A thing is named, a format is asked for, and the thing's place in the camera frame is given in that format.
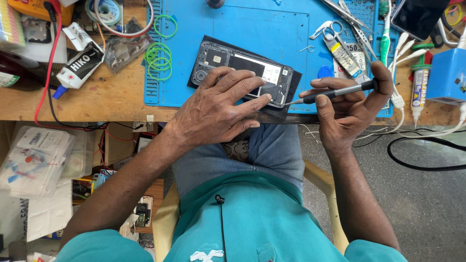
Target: hand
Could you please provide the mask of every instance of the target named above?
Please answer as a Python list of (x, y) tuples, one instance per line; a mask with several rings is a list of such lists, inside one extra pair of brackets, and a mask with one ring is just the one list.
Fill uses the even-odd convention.
[[(373, 62), (370, 69), (379, 80), (379, 91), (372, 91), (367, 98), (362, 91), (331, 100), (325, 95), (317, 96), (315, 103), (321, 124), (319, 133), (327, 153), (351, 150), (353, 140), (374, 121), (377, 113), (392, 95), (393, 80), (390, 71), (381, 62)], [(299, 97), (356, 84), (354, 80), (348, 79), (316, 79), (311, 81), (314, 89), (299, 94)]]
[(212, 69), (165, 130), (189, 149), (231, 141), (244, 130), (260, 126), (256, 120), (243, 118), (266, 106), (272, 98), (270, 94), (241, 105), (235, 103), (264, 84), (264, 79), (249, 70)]

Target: concrete floor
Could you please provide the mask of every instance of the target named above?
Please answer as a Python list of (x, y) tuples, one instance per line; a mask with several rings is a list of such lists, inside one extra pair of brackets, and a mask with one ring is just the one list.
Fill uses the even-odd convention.
[[(308, 127), (311, 131), (318, 130), (318, 125)], [(304, 126), (299, 126), (303, 158), (331, 173), (322, 144), (316, 143), (306, 132), (308, 130)], [(465, 136), (466, 133), (457, 133), (446, 139), (466, 145)], [(410, 262), (465, 261), (466, 172), (421, 172), (405, 168), (387, 155), (388, 143), (396, 138), (397, 135), (382, 136), (368, 146), (355, 148), (353, 152), (393, 225), (403, 255)], [(357, 141), (356, 145), (370, 142), (371, 138), (362, 141)], [(393, 153), (403, 161), (419, 166), (466, 164), (465, 152), (446, 150), (430, 142), (411, 140), (394, 146)], [(165, 195), (173, 184), (171, 168), (162, 178), (165, 179)], [(326, 236), (332, 240), (324, 194), (306, 180), (303, 200), (304, 206), (315, 215)]]

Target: smartphone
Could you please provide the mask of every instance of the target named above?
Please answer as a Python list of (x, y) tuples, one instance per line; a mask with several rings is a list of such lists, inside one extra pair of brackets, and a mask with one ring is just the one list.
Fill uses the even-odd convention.
[(418, 40), (426, 40), (450, 0), (401, 0), (391, 18), (394, 27)]
[(200, 85), (211, 69), (220, 66), (228, 66), (236, 70), (247, 69), (266, 81), (264, 86), (246, 94), (245, 99), (252, 100), (263, 94), (270, 94), (272, 99), (268, 105), (277, 108), (285, 106), (294, 74), (291, 67), (209, 41), (203, 41), (191, 74), (191, 81), (195, 85)]

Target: green toothbrush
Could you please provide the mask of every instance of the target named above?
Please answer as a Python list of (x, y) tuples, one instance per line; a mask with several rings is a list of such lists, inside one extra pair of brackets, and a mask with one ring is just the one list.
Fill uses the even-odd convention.
[(388, 51), (390, 49), (391, 0), (380, 0), (379, 15), (385, 17), (384, 34), (380, 41), (380, 60), (387, 66)]

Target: jeans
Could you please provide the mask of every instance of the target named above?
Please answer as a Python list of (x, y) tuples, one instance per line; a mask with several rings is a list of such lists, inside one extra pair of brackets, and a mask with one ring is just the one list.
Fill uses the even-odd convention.
[(246, 163), (229, 159), (221, 144), (203, 145), (173, 164), (179, 197), (224, 174), (259, 171), (295, 185), (302, 191), (304, 162), (295, 124), (261, 124), (249, 135)]

